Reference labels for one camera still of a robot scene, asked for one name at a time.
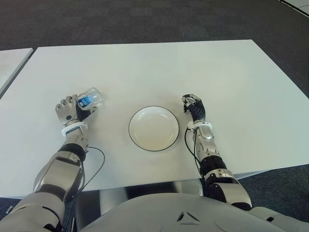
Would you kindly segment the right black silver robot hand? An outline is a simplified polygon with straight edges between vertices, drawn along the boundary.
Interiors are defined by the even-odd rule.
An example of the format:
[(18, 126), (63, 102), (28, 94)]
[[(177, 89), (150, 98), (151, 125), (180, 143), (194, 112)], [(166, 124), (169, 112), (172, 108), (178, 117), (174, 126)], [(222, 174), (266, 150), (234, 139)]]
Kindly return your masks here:
[(194, 123), (206, 121), (206, 111), (202, 100), (194, 94), (185, 94), (182, 96), (183, 111), (189, 111)]

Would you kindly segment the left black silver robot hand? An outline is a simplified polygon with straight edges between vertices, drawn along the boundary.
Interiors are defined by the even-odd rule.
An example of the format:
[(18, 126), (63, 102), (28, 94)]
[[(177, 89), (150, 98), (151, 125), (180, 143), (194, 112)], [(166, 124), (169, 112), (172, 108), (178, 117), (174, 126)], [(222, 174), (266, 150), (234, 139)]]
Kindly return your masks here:
[(58, 119), (65, 127), (77, 122), (87, 122), (96, 110), (97, 107), (92, 107), (89, 110), (80, 109), (76, 94), (67, 96), (55, 106)]

